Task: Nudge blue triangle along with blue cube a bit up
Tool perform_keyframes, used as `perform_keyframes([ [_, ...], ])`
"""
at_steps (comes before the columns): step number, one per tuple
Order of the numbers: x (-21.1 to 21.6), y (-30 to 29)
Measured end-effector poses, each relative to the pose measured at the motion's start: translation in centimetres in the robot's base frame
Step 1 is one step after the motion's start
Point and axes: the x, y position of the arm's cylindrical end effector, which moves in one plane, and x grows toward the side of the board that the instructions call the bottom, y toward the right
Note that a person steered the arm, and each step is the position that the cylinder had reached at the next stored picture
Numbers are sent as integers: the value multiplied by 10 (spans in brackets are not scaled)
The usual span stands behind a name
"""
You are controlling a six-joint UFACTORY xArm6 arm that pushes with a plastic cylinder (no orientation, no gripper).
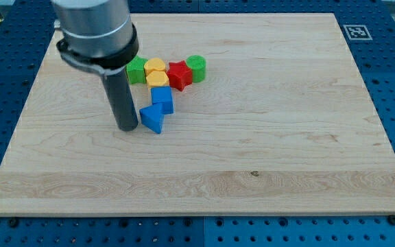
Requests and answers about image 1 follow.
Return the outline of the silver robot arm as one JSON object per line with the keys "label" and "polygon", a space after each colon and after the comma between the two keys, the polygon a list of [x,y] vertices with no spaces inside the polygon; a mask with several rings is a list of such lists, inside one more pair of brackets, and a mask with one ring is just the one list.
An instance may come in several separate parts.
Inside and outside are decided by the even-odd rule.
{"label": "silver robot arm", "polygon": [[138,124],[126,65],[139,51],[137,31],[126,0],[52,0],[63,39],[56,47],[68,65],[98,75],[117,126]]}

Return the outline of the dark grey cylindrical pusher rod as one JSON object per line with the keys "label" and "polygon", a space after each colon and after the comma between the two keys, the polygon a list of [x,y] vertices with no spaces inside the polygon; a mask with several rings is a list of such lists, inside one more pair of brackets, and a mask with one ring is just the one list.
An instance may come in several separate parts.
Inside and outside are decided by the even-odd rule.
{"label": "dark grey cylindrical pusher rod", "polygon": [[139,120],[125,67],[114,70],[106,69],[101,79],[117,127],[122,131],[134,130],[138,126]]}

